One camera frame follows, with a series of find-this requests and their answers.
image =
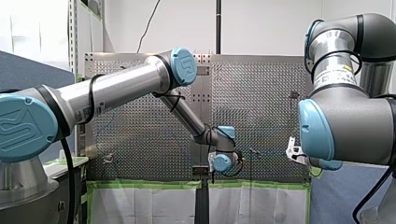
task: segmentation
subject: metal bracket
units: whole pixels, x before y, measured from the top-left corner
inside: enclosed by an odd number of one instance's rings
[[[203,180],[209,178],[208,165],[193,165],[192,166],[192,180]]]

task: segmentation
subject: green tape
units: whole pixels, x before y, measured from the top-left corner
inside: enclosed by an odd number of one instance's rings
[[[87,187],[91,189],[198,189],[199,181],[146,181],[146,180],[109,180],[89,181]]]
[[[323,175],[323,170],[318,167],[311,166],[309,171],[309,175],[317,179],[321,179],[321,176]]]
[[[91,14],[92,14],[93,16],[95,16],[99,21],[102,20],[102,18],[100,18],[96,13],[94,13],[94,12],[92,11],[92,9],[90,9],[89,7],[87,7],[87,5],[85,5],[85,4],[82,3],[82,2],[81,2],[81,5],[82,5],[83,7],[85,7],[85,9],[89,10],[89,11],[91,12]]]
[[[254,187],[262,189],[291,189],[291,190],[304,190],[309,188],[306,184],[294,184],[294,183],[278,183],[272,181],[249,181],[249,180],[217,180],[215,184],[209,184],[210,188],[213,189],[224,189],[224,188],[242,188],[242,187]]]
[[[87,217],[87,223],[91,224],[91,207],[92,207],[92,197],[93,197],[93,190],[94,188],[89,188],[89,185],[87,184],[87,194],[88,194],[88,205],[87,205],[87,213],[88,213],[88,217]]]
[[[85,203],[87,201],[88,201],[87,193],[85,193],[84,195],[81,195],[81,203]]]

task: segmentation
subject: black cable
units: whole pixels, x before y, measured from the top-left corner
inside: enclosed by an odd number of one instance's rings
[[[91,82],[90,82],[90,92],[88,93],[88,98],[90,101],[90,108],[91,108],[91,112],[90,115],[88,116],[88,118],[82,122],[81,124],[87,124],[89,122],[91,122],[91,120],[93,119],[93,115],[95,114],[95,100],[93,99],[93,83],[95,82],[95,80],[99,77],[103,76],[103,74],[98,74],[94,77],[91,78]]]
[[[309,174],[311,174],[314,178],[320,177],[320,175],[323,173],[323,169],[320,169],[320,172],[317,175],[312,174],[312,171],[309,171]]]
[[[16,92],[16,91],[20,91],[18,89],[2,89],[0,90],[0,93],[12,93],[12,92]]]
[[[208,144],[208,147],[207,147],[207,154],[209,154],[210,153],[210,148],[212,147],[212,130],[211,130],[211,128],[210,128],[210,126],[208,125],[208,124],[206,124],[205,123],[205,126],[209,129],[209,131],[206,133],[206,143]]]
[[[64,148],[64,155],[66,157],[66,164],[67,164],[67,173],[69,173],[69,213],[67,217],[67,224],[74,223],[75,217],[75,176],[74,176],[74,166],[73,166],[73,159],[72,154],[70,152],[69,145],[67,144],[66,139],[61,140],[62,147]]]
[[[137,53],[139,53],[140,48],[142,47],[143,38],[146,36],[146,34],[147,34],[148,30],[149,30],[149,24],[151,23],[151,20],[154,17],[155,11],[157,10],[157,7],[160,4],[160,2],[161,2],[161,0],[158,0],[157,4],[155,4],[154,10],[152,10],[151,16],[148,19],[148,25],[146,26],[145,33],[143,33],[142,37],[140,37],[139,47],[137,48]]]
[[[335,53],[348,53],[348,54],[351,54],[351,55],[355,56],[358,59],[358,61],[359,61],[359,67],[358,67],[358,69],[355,72],[355,76],[361,71],[361,68],[363,67],[363,60],[362,60],[361,56],[357,52],[354,52],[354,51],[349,50],[349,49],[339,49],[339,50],[335,50],[335,51],[332,51],[332,52],[327,52],[324,55],[322,55],[318,60],[315,61],[314,67],[312,67],[312,71],[310,73],[311,77],[312,77],[312,82],[314,82],[314,74],[315,74],[315,70],[317,69],[318,65],[323,60],[325,60],[327,57],[329,57],[330,55],[335,54]]]
[[[323,22],[323,20],[315,20],[311,23],[311,26],[309,27],[308,33],[305,35],[306,39],[305,39],[305,49],[304,49],[304,66],[305,66],[305,70],[311,74],[311,72],[309,71],[308,68],[308,64],[307,64],[307,60],[308,60],[308,51],[309,51],[309,42],[311,41],[311,35],[312,32],[314,31],[314,27],[318,22]]]
[[[224,175],[224,176],[227,176],[227,177],[234,177],[236,175],[239,175],[239,173],[241,173],[242,169],[244,168],[244,162],[240,161],[240,164],[241,165],[239,166],[239,169],[238,169],[238,171],[236,173],[234,173],[232,175],[227,175],[227,174],[224,174],[224,173],[221,173],[221,174]]]
[[[393,98],[396,100],[396,94],[383,94],[383,95],[377,95],[374,98]]]
[[[381,178],[376,182],[374,187],[369,191],[369,193],[359,202],[359,204],[353,210],[352,216],[357,224],[360,224],[358,220],[358,213],[363,208],[363,206],[375,195],[375,193],[381,188],[381,186],[388,179],[390,174],[395,170],[396,163],[393,163],[388,170],[381,176]]]

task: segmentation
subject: blue panel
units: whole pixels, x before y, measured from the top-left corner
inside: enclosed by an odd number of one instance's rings
[[[17,162],[38,156],[54,141],[58,123],[37,99],[0,94],[0,161]]]
[[[324,171],[321,179],[313,178],[311,224],[355,223],[352,211],[385,172],[385,168],[344,164],[338,171]],[[362,210],[378,206],[391,178]]]
[[[218,126],[218,129],[222,130],[224,133],[228,135],[228,137],[231,137],[232,139],[235,138],[235,127],[233,126]]]
[[[231,169],[232,163],[228,156],[224,154],[218,154],[213,161],[213,166],[215,171],[224,173]]]
[[[323,170],[339,170],[343,166],[342,161],[325,161],[325,160],[319,160],[319,166]]]
[[[197,77],[197,64],[187,49],[172,50],[171,68],[180,86],[190,85]]]
[[[320,107],[311,99],[299,103],[300,137],[303,152],[326,161],[334,157],[332,131]]]

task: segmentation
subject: white wall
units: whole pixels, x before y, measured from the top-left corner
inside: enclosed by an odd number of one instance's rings
[[[69,70],[67,4],[0,0],[0,50]]]
[[[106,0],[106,52],[136,52],[157,0]],[[304,34],[315,19],[333,20],[361,13],[395,21],[395,0],[223,0],[224,54],[303,55]],[[216,0],[162,0],[140,52],[187,47],[215,51]],[[396,78],[391,87],[396,90]]]
[[[136,52],[157,0],[105,1],[105,51]],[[215,49],[214,0],[162,0],[140,52]]]
[[[321,18],[318,0],[224,0],[222,53],[303,55],[310,22]]]

